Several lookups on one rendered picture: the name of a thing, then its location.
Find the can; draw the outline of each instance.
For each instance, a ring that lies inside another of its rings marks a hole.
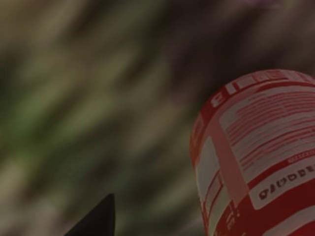
[[[207,236],[315,235],[315,80],[272,69],[214,93],[190,155]]]

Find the red label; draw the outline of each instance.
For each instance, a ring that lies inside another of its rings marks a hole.
[[[297,236],[313,230],[312,77],[266,70],[222,87],[201,109],[190,153],[207,235]]]

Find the spray can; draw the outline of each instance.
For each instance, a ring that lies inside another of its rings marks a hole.
[[[315,80],[242,76],[213,94],[190,137],[207,236],[315,235]]]

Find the label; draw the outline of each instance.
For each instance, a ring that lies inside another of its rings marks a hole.
[[[265,70],[222,87],[196,119],[190,155],[206,235],[315,235],[311,76]]]

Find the cylindrical container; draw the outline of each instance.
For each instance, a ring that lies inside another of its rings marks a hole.
[[[202,107],[190,138],[207,236],[315,236],[315,80],[265,70]]]

